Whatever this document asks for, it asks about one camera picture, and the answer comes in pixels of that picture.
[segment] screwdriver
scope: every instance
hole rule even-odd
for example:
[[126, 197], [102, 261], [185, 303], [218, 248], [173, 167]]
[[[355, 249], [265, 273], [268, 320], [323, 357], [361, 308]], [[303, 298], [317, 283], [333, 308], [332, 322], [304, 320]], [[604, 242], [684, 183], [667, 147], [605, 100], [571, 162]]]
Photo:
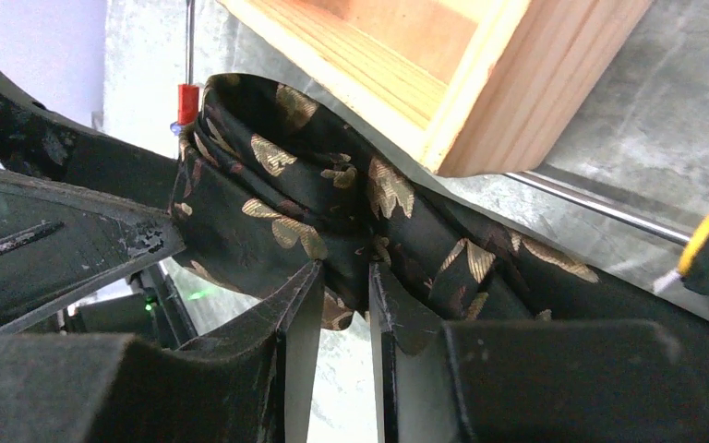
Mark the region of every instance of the screwdriver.
[[681, 280], [686, 289], [701, 295], [709, 295], [709, 214], [693, 233], [684, 233], [658, 221], [647, 220], [625, 209], [616, 208], [600, 198], [585, 195], [551, 181], [541, 174], [522, 172], [505, 175], [512, 180], [683, 246], [678, 267], [665, 278], [660, 279], [661, 282], [657, 281], [659, 284], [655, 285], [655, 292], [661, 291], [675, 280]]
[[197, 118], [199, 87], [194, 85], [194, 0], [186, 0], [186, 82], [178, 85], [178, 119], [170, 125], [177, 136]]

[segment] gray table surface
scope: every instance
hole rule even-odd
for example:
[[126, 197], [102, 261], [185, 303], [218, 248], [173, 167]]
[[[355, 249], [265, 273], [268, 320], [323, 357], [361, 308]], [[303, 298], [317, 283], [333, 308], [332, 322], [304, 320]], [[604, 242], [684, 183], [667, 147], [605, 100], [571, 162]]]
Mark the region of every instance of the gray table surface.
[[[184, 78], [185, 2], [108, 6], [103, 129], [175, 157], [169, 125]], [[643, 288], [677, 262], [679, 246], [506, 177], [428, 174], [215, 0], [197, 1], [195, 38], [196, 82], [245, 72], [291, 85], [340, 114], [414, 180]], [[539, 172], [687, 231], [709, 212], [709, 0], [655, 0]], [[202, 332], [255, 303], [167, 266]], [[709, 297], [678, 285], [660, 296], [709, 319]], [[309, 441], [376, 441], [370, 356], [362, 318], [346, 332], [323, 331]]]

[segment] yellow ring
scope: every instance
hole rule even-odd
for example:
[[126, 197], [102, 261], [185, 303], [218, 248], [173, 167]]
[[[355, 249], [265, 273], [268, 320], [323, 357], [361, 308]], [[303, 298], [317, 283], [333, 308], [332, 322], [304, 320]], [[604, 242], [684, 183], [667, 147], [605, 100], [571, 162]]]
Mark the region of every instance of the yellow ring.
[[689, 269], [691, 269], [692, 261], [697, 256], [697, 253], [700, 252], [700, 249], [703, 248], [705, 242], [708, 241], [708, 237], [709, 214], [703, 219], [700, 226], [697, 226], [694, 234], [691, 235], [691, 240], [689, 240], [689, 243], [687, 243], [686, 247], [683, 249], [683, 254], [680, 255], [680, 260], [678, 263], [678, 272], [680, 275], [686, 277]]

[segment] thin metal shaft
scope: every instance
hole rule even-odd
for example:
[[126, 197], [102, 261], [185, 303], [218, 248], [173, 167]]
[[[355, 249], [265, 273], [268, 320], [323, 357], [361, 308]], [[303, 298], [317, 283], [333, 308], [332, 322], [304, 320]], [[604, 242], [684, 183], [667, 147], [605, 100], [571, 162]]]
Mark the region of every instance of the thin metal shaft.
[[598, 212], [613, 220], [626, 223], [629, 226], [635, 227], [643, 232], [652, 233], [657, 237], [663, 238], [677, 245], [685, 246], [691, 239], [691, 235], [689, 233], [680, 232], [658, 221], [650, 221], [639, 215], [630, 213], [627, 210], [616, 208], [604, 200], [587, 196], [582, 192], [575, 191], [574, 189], [550, 181], [543, 175], [532, 172], [509, 173], [504, 175], [508, 176], [512, 180], [529, 185], [533, 188], [539, 189], [540, 191], [547, 192], [548, 194], [552, 194], [558, 198], [563, 198], [588, 210]]
[[186, 84], [194, 81], [194, 0], [186, 0]]

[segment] wooden tray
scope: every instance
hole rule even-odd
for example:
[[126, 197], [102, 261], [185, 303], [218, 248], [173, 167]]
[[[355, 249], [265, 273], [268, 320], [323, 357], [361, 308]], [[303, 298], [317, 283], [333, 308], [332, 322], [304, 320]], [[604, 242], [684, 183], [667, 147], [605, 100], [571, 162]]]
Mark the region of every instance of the wooden tray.
[[651, 0], [219, 0], [431, 172], [524, 171]]

